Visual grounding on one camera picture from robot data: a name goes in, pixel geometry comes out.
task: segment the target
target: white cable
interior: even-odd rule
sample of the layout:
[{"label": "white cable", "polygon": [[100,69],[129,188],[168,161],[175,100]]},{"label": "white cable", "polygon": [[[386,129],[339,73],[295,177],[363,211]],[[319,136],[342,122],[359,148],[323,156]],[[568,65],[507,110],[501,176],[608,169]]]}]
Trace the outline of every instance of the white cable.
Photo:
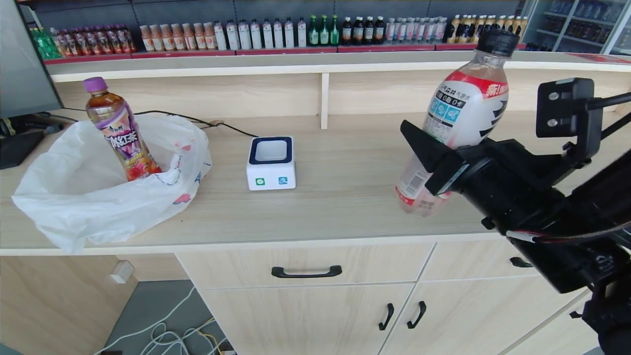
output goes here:
[{"label": "white cable", "polygon": [[[184,302],[186,302],[187,299],[189,299],[191,297],[191,294],[193,294],[194,290],[195,290],[195,287],[193,286],[193,288],[189,291],[189,294],[182,301],[180,301],[180,303],[178,303],[177,306],[175,306],[171,310],[171,312],[169,312],[161,320],[158,320],[154,324],[150,325],[149,327],[146,327],[145,329],[140,330],[139,332],[123,335],[122,337],[116,339],[110,345],[108,345],[108,346],[104,347],[103,349],[97,351],[94,355],[99,355],[102,351],[105,351],[105,350],[111,348],[112,346],[116,345],[122,339],[133,337],[133,336],[138,335],[138,334],[142,334],[142,333],[146,332],[147,330],[151,329],[152,327],[153,327],[153,329],[151,329],[151,334],[150,334],[151,342],[149,342],[149,344],[147,344],[147,346],[144,347],[144,349],[143,349],[143,351],[141,351],[140,355],[148,355],[151,351],[153,351],[158,346],[167,346],[166,350],[164,350],[162,352],[162,354],[161,354],[161,355],[165,355],[167,353],[167,351],[169,351],[173,346],[175,346],[177,344],[181,345],[180,355],[191,355],[189,353],[189,350],[187,349],[186,345],[184,344],[184,339],[190,337],[193,334],[196,334],[203,327],[205,327],[207,325],[210,325],[210,324],[212,324],[212,323],[214,323],[216,321],[213,320],[212,322],[204,323],[204,324],[200,325],[197,328],[188,328],[184,332],[184,335],[181,337],[181,336],[177,335],[175,332],[172,332],[170,330],[167,331],[167,324],[165,323],[165,320],[167,320],[177,310],[177,308],[179,308]],[[163,331],[163,333],[155,336],[155,330],[158,327],[160,327],[160,326],[164,326],[164,331]],[[166,335],[174,336],[175,340],[163,342],[162,340],[163,340],[163,338]],[[210,339],[208,339],[207,337],[204,337],[204,339],[206,339],[206,341],[208,341],[208,344],[210,344],[211,347],[213,346],[213,343],[210,341]],[[214,347],[213,347],[213,350],[211,350],[211,352],[209,352],[208,355],[213,355],[215,353],[215,351],[219,348],[219,345],[221,343],[225,342],[226,340],[227,340],[227,338],[225,337],[225,338],[223,338],[223,340],[221,340],[220,342],[215,344]]]}]

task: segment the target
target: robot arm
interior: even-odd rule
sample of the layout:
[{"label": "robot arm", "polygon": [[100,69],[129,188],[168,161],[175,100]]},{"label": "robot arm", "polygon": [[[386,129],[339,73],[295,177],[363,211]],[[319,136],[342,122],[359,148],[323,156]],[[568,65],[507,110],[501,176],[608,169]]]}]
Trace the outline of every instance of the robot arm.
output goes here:
[{"label": "robot arm", "polygon": [[603,107],[631,93],[596,99],[594,82],[573,78],[538,90],[538,137],[576,136],[562,154],[534,155],[516,140],[486,139],[452,150],[403,121],[401,132],[432,177],[433,195],[462,194],[558,292],[592,290],[581,318],[606,355],[631,354],[631,150],[565,196],[553,186],[591,162],[601,140],[631,121],[602,130]]}]

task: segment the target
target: wall outlet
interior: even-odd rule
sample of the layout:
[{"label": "wall outlet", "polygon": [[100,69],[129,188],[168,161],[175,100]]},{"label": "wall outlet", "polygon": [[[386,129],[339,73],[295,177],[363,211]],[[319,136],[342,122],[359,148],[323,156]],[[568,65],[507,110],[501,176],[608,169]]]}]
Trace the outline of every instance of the wall outlet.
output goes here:
[{"label": "wall outlet", "polygon": [[110,275],[114,281],[118,284],[124,284],[129,280],[131,274],[134,272],[134,267],[127,260],[121,260],[114,267],[114,271],[112,271],[112,275]]}]

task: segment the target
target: gray floor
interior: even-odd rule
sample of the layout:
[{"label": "gray floor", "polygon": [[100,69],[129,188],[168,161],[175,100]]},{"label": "gray floor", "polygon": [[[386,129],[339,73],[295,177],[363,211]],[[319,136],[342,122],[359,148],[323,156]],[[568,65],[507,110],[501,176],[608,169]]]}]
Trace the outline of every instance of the gray floor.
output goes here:
[{"label": "gray floor", "polygon": [[[129,302],[121,313],[121,317],[118,319],[106,345],[123,335],[140,331],[166,316],[188,295],[192,287],[192,283],[188,280],[140,282],[129,298]],[[195,290],[191,297],[166,320],[167,330],[182,336],[188,328],[196,328],[210,318],[212,318],[211,313]],[[123,355],[138,355],[151,340],[150,332],[151,330],[148,330],[134,337],[123,339],[108,351],[118,350],[122,351]],[[220,342],[224,338],[216,323],[204,327],[204,333],[214,335]],[[172,336],[167,335],[164,341],[173,339]],[[212,349],[200,335],[190,336],[185,340],[185,343],[190,355],[207,355]],[[144,355],[161,355],[166,348],[158,346]],[[173,346],[165,355],[180,355],[180,347]]]}]

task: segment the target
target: computer monitor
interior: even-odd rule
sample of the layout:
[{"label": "computer monitor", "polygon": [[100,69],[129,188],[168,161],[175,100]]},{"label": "computer monitor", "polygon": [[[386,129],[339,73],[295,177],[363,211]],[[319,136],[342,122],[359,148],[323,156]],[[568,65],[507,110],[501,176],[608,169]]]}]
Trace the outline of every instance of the computer monitor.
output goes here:
[{"label": "computer monitor", "polygon": [[15,0],[0,0],[0,118],[63,107]]}]

